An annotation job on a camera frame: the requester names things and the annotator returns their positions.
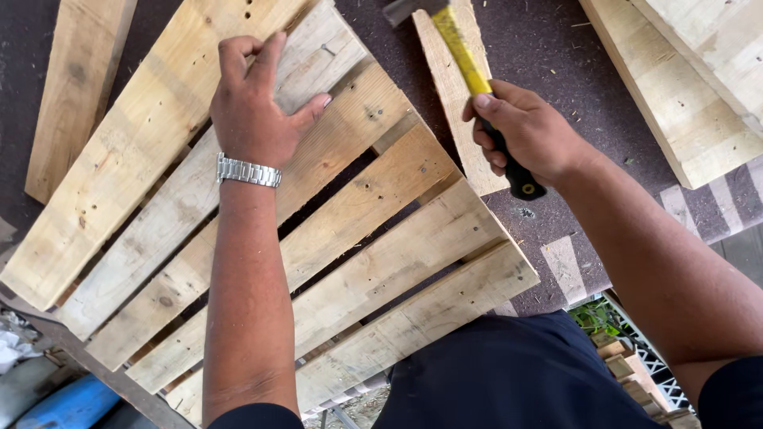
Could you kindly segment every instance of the blue object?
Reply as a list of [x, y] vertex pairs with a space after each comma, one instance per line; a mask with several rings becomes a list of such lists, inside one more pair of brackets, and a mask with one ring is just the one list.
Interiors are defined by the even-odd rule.
[[16, 428], [89, 429], [117, 402], [119, 395], [88, 374], [35, 405]]

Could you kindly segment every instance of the wristwatch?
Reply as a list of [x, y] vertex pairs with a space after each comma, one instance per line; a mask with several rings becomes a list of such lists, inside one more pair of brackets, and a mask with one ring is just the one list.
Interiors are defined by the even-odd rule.
[[281, 184], [281, 170], [232, 160], [226, 158], [224, 152], [219, 152], [217, 154], [217, 183], [222, 183], [223, 179], [278, 188], [278, 185]]

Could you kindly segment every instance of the hand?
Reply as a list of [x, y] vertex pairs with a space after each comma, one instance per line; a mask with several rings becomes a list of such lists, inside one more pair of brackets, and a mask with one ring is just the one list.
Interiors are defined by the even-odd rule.
[[[220, 42], [222, 77], [210, 113], [229, 158], [282, 169], [300, 136], [331, 101], [328, 94], [318, 94], [291, 116], [273, 101], [275, 69], [285, 43], [286, 33], [274, 33], [264, 44], [251, 36]], [[256, 55], [250, 69], [249, 55]]]
[[[599, 152], [535, 92], [496, 79], [490, 86], [497, 98], [479, 94], [469, 100], [464, 122], [477, 115], [490, 121], [504, 135], [511, 156], [541, 185], [555, 186], [566, 173], [598, 156]], [[506, 157], [494, 150], [495, 144], [479, 120], [475, 121], [474, 139], [482, 146], [493, 173], [506, 174]]]

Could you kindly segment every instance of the fingernail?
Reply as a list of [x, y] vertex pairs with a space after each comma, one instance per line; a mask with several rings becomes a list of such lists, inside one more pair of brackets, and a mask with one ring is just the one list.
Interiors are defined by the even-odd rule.
[[490, 104], [490, 98], [486, 94], [477, 94], [475, 97], [475, 104], [479, 108], [487, 108]]

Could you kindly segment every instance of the hammer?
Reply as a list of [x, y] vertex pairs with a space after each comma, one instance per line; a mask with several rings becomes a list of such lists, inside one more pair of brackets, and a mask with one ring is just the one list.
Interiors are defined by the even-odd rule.
[[[456, 25], [456, 17], [449, 0], [397, 0], [384, 8], [384, 15], [392, 27], [397, 27], [419, 9], [423, 9], [432, 17], [435, 27], [443, 36], [453, 59], [458, 64], [472, 97], [481, 93], [493, 95], [490, 83], [477, 67], [472, 52], [466, 46], [464, 37]], [[544, 196], [546, 188], [539, 185], [530, 171], [521, 166], [509, 154], [503, 134], [484, 118], [479, 118], [479, 120], [482, 122], [485, 132], [495, 142], [495, 150], [499, 150], [506, 156], [506, 178], [511, 184], [511, 195], [525, 201], [532, 201]]]

